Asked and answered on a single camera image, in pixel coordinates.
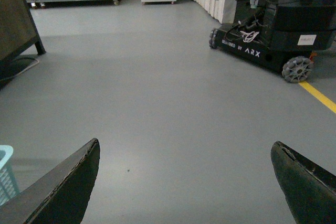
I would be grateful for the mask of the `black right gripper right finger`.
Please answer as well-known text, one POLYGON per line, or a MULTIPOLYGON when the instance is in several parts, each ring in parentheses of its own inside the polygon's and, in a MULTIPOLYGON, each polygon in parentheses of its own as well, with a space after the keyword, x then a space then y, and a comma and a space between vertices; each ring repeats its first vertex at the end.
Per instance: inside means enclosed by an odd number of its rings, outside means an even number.
POLYGON ((335 175, 280 141, 270 157, 295 222, 335 223, 335 175))

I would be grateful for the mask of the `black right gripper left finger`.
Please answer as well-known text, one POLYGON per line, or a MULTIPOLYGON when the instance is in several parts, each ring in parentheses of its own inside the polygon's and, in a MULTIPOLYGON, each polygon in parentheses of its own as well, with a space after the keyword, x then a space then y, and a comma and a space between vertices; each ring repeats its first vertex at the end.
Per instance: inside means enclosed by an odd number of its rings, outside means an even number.
POLYGON ((93 138, 1 206, 1 223, 81 223, 98 174, 100 143, 93 138))

